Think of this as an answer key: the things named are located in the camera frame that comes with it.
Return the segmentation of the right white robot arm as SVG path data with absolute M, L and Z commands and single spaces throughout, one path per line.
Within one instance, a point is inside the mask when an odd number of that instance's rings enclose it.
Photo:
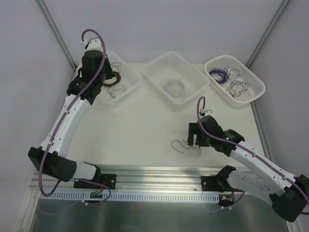
M 225 166 L 216 175 L 215 191 L 230 188 L 249 193 L 269 204 L 273 211 L 288 222 L 305 215 L 309 204 L 309 179 L 296 176 L 260 155 L 244 137 L 234 130 L 224 131 L 212 116 L 204 116 L 188 125 L 188 145 L 212 147 L 242 163 L 256 177 L 250 177 L 232 166 Z

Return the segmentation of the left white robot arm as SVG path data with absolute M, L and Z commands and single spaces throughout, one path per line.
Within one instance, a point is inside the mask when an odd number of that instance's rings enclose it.
M 69 84 L 63 108 L 54 126 L 40 147 L 31 147 L 28 152 L 39 174 L 64 182 L 84 179 L 91 188 L 101 184 L 97 166 L 67 159 L 67 155 L 80 120 L 100 94 L 105 79 L 113 76 L 105 53 L 98 50 L 84 53 L 81 71 Z

